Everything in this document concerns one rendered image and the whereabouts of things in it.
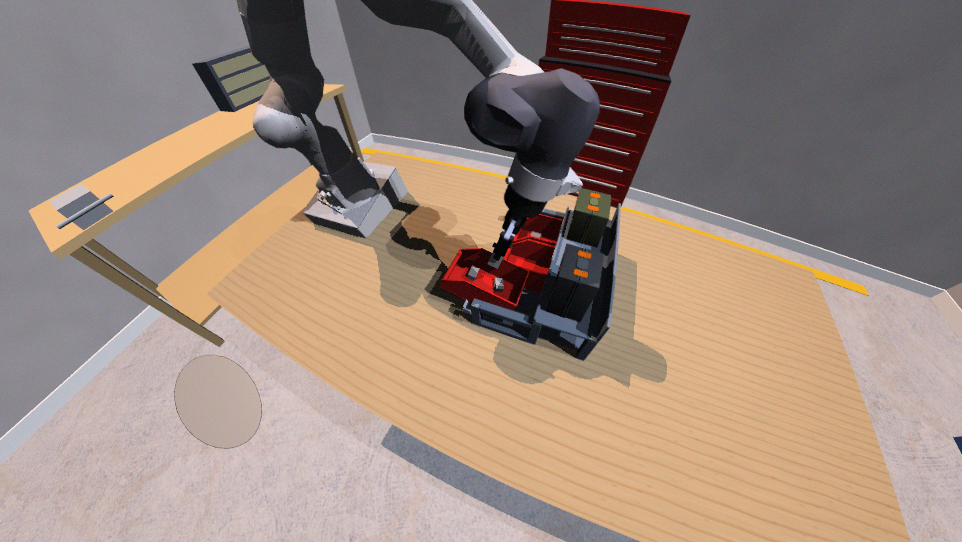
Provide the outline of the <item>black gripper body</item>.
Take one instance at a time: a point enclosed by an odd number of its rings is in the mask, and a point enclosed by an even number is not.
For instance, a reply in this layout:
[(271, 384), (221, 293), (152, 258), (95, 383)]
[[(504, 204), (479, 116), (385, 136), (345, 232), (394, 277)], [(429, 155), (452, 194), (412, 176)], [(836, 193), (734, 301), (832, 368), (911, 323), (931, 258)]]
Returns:
[(517, 194), (508, 184), (504, 194), (504, 202), (511, 211), (506, 226), (509, 228), (512, 219), (514, 219), (517, 223), (513, 231), (516, 231), (523, 218), (532, 218), (540, 215), (548, 201), (538, 202), (524, 198)]

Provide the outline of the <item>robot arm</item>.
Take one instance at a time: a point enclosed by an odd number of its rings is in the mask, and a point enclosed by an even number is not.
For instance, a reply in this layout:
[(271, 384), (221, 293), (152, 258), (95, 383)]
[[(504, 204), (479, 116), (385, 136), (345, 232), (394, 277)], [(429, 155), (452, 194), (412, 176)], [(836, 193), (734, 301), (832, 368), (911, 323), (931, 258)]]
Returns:
[[(270, 74), (254, 130), (275, 148), (296, 149), (317, 169), (318, 200), (342, 215), (363, 206), (377, 190), (374, 171), (315, 115), (324, 78), (311, 56), (304, 0), (236, 1), (252, 55)], [(600, 113), (589, 82), (562, 68), (544, 72), (516, 52), (472, 0), (361, 1), (390, 24), (449, 38), (490, 75), (468, 93), (464, 119), (483, 144), (516, 152), (505, 178), (516, 193), (547, 202), (582, 188), (570, 166)]]

